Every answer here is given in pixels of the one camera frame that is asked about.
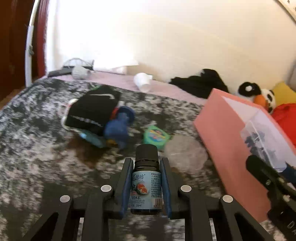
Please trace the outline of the essential oil bottle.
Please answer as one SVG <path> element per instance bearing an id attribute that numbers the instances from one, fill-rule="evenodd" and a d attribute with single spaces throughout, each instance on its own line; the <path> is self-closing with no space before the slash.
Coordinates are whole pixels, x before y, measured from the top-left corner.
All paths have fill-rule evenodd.
<path id="1" fill-rule="evenodd" d="M 130 210 L 135 215 L 157 215 L 162 209 L 162 180 L 158 149 L 142 144 L 136 148 Z"/>

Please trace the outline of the clear box of clips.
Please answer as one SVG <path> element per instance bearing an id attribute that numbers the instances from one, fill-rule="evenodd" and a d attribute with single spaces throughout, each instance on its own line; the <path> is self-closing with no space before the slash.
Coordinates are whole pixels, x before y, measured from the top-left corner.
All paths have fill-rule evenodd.
<path id="1" fill-rule="evenodd" d="M 249 120 L 240 132 L 251 154 L 262 159 L 278 173 L 287 168 L 285 141 L 272 128 Z"/>

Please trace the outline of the teal green pouch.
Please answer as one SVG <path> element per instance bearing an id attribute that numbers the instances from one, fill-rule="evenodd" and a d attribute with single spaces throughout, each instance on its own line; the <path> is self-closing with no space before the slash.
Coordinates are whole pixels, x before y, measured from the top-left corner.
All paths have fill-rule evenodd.
<path id="1" fill-rule="evenodd" d="M 86 130 L 78 130 L 77 133 L 81 138 L 98 148 L 105 148 L 107 146 L 106 139 L 104 137 L 99 137 L 98 135 Z"/>

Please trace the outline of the black pouch with stripes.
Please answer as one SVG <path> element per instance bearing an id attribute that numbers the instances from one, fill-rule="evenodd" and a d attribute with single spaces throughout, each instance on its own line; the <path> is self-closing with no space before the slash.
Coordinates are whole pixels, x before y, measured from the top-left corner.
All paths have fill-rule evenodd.
<path id="1" fill-rule="evenodd" d="M 64 125 L 103 136 L 120 96 L 108 85 L 90 90 L 71 105 Z"/>

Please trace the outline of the green round toy case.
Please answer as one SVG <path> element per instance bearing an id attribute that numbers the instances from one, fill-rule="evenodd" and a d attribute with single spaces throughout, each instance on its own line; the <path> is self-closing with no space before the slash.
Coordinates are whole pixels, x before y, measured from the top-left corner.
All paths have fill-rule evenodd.
<path id="1" fill-rule="evenodd" d="M 155 145 L 158 150 L 163 150 L 169 139 L 170 135 L 157 126 L 149 126 L 144 132 L 144 144 Z"/>

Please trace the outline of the blue plush bird toy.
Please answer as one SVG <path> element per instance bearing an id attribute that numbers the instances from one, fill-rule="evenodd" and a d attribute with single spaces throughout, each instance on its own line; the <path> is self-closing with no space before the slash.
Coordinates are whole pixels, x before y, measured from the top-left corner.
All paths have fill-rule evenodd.
<path id="1" fill-rule="evenodd" d="M 128 140 L 128 128 L 135 120 L 134 111 L 128 106 L 121 106 L 110 120 L 104 130 L 104 137 L 107 140 L 115 141 L 119 149 L 124 149 Z"/>

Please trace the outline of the grey patterned blanket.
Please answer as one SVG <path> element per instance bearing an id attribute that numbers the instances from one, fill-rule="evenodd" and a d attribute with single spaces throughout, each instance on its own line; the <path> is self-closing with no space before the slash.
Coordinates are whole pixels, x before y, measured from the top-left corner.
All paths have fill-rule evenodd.
<path id="1" fill-rule="evenodd" d="M 61 118 L 68 101 L 97 87 L 42 79 L 1 109 L 1 240 L 20 240 L 58 195 L 82 196 L 120 172 L 149 126 L 200 139 L 193 121 L 203 101 L 122 90 L 122 101 L 135 111 L 126 148 L 93 146 L 64 129 Z"/>

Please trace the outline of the red jacket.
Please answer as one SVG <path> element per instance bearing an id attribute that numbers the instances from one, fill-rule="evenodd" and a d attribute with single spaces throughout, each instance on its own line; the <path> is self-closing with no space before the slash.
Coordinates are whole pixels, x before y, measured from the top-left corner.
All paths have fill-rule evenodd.
<path id="1" fill-rule="evenodd" d="M 296 104 L 288 103 L 277 106 L 272 117 L 289 137 L 293 145 L 296 144 Z"/>

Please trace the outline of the pink cardboard box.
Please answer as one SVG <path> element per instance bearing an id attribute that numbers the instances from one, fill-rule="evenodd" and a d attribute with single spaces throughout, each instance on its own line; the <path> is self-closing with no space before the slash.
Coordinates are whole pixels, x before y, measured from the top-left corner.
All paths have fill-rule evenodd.
<path id="1" fill-rule="evenodd" d="M 214 162 L 226 192 L 257 221 L 267 219 L 267 190 L 246 169 L 250 151 L 241 138 L 249 120 L 267 129 L 284 161 L 295 166 L 295 147 L 275 119 L 261 106 L 213 89 L 194 125 Z"/>

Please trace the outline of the panda plush toy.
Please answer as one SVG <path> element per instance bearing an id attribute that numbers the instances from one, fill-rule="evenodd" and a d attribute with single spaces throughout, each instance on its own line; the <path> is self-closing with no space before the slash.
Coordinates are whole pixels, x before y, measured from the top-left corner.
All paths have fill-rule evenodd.
<path id="1" fill-rule="evenodd" d="M 237 95 L 262 106 L 268 113 L 276 107 L 274 92 L 260 88 L 256 83 L 244 82 L 238 87 Z"/>

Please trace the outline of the white pill bottle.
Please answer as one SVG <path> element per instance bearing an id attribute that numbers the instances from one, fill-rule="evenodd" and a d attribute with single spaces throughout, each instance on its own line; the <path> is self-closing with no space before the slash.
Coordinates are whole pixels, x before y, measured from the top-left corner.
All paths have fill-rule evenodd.
<path id="1" fill-rule="evenodd" d="M 66 120 L 67 120 L 67 117 L 68 117 L 68 113 L 69 113 L 69 110 L 71 108 L 71 106 L 77 101 L 78 99 L 77 98 L 74 98 L 74 99 L 71 99 L 67 105 L 66 105 L 66 108 L 65 108 L 65 111 L 62 115 L 62 118 L 61 118 L 61 125 L 64 129 L 66 130 L 71 130 L 71 128 L 67 125 L 65 125 L 66 123 Z"/>

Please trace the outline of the yellow pillow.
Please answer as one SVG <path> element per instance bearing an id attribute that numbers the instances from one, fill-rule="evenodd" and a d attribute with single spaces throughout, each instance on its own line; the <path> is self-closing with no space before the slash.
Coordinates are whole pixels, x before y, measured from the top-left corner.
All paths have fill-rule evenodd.
<path id="1" fill-rule="evenodd" d="M 282 105 L 282 104 L 296 103 L 296 92 L 293 91 L 284 82 L 278 83 L 272 89 L 272 91 L 273 91 L 274 96 L 275 96 L 276 106 L 279 106 L 279 105 Z"/>

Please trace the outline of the black cloth on bed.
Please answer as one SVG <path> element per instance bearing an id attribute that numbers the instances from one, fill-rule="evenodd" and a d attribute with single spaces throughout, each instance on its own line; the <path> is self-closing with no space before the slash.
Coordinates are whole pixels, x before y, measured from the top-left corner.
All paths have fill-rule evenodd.
<path id="1" fill-rule="evenodd" d="M 177 86 L 191 95 L 204 99 L 209 97 L 212 89 L 229 93 L 228 87 L 218 72 L 212 69 L 203 69 L 199 75 L 192 75 L 187 78 L 172 78 L 170 84 Z"/>

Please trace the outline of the white paper cup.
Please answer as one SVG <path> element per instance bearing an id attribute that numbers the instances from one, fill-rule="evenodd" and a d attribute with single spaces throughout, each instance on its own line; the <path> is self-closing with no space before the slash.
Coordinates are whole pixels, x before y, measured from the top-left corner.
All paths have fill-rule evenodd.
<path id="1" fill-rule="evenodd" d="M 151 90 L 152 75 L 146 73 L 137 73 L 134 76 L 133 81 L 141 92 L 147 93 Z"/>

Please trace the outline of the LED light bulb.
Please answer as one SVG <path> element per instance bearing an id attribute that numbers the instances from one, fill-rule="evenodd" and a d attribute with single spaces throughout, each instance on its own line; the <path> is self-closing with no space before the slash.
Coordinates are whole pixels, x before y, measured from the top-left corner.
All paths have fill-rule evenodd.
<path id="1" fill-rule="evenodd" d="M 72 69 L 71 75 L 75 80 L 86 80 L 91 75 L 91 71 L 83 66 L 75 66 Z"/>

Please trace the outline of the black power strip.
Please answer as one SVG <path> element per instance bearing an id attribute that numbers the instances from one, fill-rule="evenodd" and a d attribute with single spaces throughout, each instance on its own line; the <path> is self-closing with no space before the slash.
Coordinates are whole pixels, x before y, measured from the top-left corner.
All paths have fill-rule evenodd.
<path id="1" fill-rule="evenodd" d="M 73 59 L 66 61 L 63 64 L 63 66 L 61 67 L 61 69 L 50 71 L 47 76 L 48 77 L 57 77 L 57 76 L 71 75 L 72 70 L 76 66 L 82 66 L 88 70 L 93 70 L 93 64 L 94 64 L 94 60 L 84 61 L 79 58 L 73 58 Z"/>

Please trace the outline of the dark red door frame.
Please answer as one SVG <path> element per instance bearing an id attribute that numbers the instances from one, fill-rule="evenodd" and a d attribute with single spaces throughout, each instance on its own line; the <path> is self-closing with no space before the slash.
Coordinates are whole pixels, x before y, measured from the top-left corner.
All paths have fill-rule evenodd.
<path id="1" fill-rule="evenodd" d="M 34 6 L 32 78 L 46 74 L 45 37 L 49 1 L 1 1 L 1 99 L 25 86 L 25 50 Z"/>

